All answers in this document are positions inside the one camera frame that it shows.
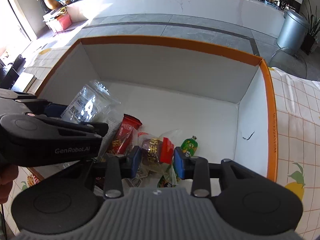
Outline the person's left hand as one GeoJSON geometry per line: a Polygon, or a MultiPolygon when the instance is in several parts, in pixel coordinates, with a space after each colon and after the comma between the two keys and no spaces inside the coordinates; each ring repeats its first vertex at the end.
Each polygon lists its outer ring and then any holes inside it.
{"type": "Polygon", "coordinates": [[[1,172],[0,203],[4,204],[9,198],[13,181],[18,177],[18,166],[11,165],[1,172]]]}

